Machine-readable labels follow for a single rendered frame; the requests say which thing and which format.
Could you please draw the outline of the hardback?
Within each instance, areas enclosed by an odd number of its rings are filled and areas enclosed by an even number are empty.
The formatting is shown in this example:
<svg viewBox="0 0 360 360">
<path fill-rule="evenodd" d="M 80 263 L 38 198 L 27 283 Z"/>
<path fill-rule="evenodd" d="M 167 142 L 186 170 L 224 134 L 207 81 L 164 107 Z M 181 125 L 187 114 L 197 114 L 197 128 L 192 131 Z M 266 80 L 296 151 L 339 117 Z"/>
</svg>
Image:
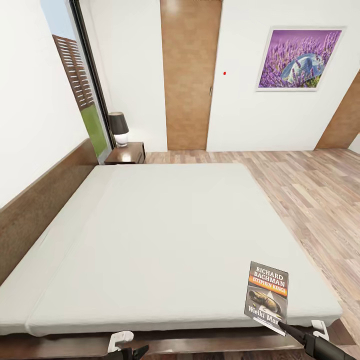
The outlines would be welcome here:
<svg viewBox="0 0 360 360">
<path fill-rule="evenodd" d="M 288 272 L 252 261 L 244 314 L 286 337 L 288 287 Z"/>
</svg>

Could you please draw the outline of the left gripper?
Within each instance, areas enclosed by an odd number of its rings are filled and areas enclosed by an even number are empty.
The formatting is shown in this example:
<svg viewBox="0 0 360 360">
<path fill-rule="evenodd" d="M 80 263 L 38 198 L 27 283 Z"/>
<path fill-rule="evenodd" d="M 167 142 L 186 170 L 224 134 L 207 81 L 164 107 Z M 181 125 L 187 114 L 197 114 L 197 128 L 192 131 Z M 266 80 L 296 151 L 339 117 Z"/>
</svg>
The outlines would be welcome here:
<svg viewBox="0 0 360 360">
<path fill-rule="evenodd" d="M 145 353 L 149 350 L 149 345 L 143 346 L 133 351 L 132 348 L 122 348 L 114 352 L 108 353 L 101 358 L 101 360 L 140 360 Z"/>
</svg>

